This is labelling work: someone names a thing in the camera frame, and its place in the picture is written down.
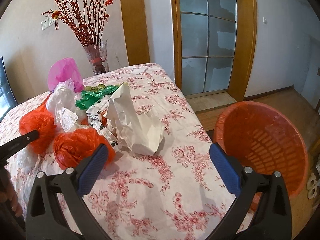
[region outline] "basket rim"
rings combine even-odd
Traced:
[[[217,120],[217,122],[215,124],[215,128],[214,128],[213,141],[214,142],[218,142],[219,145],[221,146],[221,148],[224,151],[226,151],[223,139],[217,139],[217,138],[223,138],[225,120],[235,109],[237,109],[237,108],[239,108],[241,106],[247,106],[247,105],[262,106],[264,108],[267,108],[267,109],[277,113],[279,116],[281,116],[283,119],[285,119],[294,128],[294,130],[296,131],[296,133],[297,133],[297,135],[298,135],[298,137],[299,137],[299,139],[300,139],[300,141],[302,143],[304,161],[305,161],[305,168],[304,168],[304,174],[303,174],[302,180],[301,180],[298,188],[296,189],[296,191],[289,195],[290,198],[296,197],[297,195],[299,195],[299,193],[302,191],[302,189],[305,187],[305,184],[306,184],[307,175],[308,175],[308,167],[309,167],[308,151],[307,151],[307,148],[306,148],[306,144],[305,144],[301,134],[299,133],[298,129],[295,127],[295,125],[284,114],[282,114],[278,110],[274,109],[273,107],[268,106],[268,105],[266,105],[264,103],[260,103],[260,102],[243,101],[243,102],[234,103],[219,115],[218,120]]]

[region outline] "blue gripper pad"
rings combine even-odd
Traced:
[[[213,143],[210,146],[209,155],[219,172],[221,179],[226,185],[227,190],[238,197],[241,193],[241,181],[238,174],[227,160],[226,154],[217,144]]]
[[[90,162],[78,179],[77,194],[80,197],[88,195],[95,184],[104,164],[108,159],[108,149],[103,145],[98,151],[93,153]]]

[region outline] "human hand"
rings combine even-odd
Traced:
[[[9,182],[8,182],[7,188],[5,189],[5,192],[0,191],[0,203],[6,202],[7,200],[9,200],[12,211],[15,212],[16,217],[20,217],[23,213],[23,210],[21,205],[18,202],[18,196],[10,180],[11,176],[8,171],[7,171],[7,174],[8,174]]]

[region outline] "pink plastic bag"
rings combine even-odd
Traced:
[[[59,82],[65,82],[69,78],[72,79],[76,93],[84,89],[83,79],[73,58],[67,57],[57,61],[49,70],[48,88],[49,91],[54,91]]]

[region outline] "sliding glass door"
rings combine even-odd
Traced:
[[[225,91],[236,43],[236,0],[180,0],[180,13],[182,92]]]

